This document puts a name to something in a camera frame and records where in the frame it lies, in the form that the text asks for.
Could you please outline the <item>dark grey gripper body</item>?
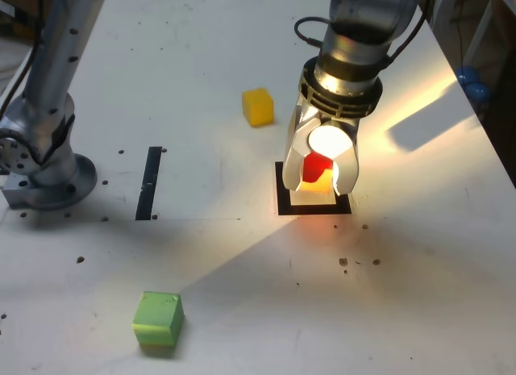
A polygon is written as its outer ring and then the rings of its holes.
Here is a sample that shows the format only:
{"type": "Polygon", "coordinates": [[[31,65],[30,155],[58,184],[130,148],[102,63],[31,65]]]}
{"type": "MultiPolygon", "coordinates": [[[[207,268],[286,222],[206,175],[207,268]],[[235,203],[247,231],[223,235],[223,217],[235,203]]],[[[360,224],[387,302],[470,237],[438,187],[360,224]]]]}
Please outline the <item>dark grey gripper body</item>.
{"type": "Polygon", "coordinates": [[[350,138],[356,138],[359,130],[359,119],[338,118],[324,113],[318,114],[320,126],[335,127],[344,131],[350,138]]]}

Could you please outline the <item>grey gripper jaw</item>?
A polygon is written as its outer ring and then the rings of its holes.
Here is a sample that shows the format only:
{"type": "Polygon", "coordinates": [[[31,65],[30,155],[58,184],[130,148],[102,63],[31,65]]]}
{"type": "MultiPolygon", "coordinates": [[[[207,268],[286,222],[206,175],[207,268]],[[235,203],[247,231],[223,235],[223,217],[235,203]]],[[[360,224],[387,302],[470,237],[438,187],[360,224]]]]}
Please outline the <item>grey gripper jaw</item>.
{"type": "Polygon", "coordinates": [[[288,190],[298,191],[302,184],[304,159],[310,154],[310,133],[321,125],[320,112],[299,95],[289,123],[282,181],[288,190]]]}
{"type": "Polygon", "coordinates": [[[350,194],[359,176],[357,137],[347,137],[351,140],[350,148],[334,160],[333,184],[338,195],[350,194]]]}

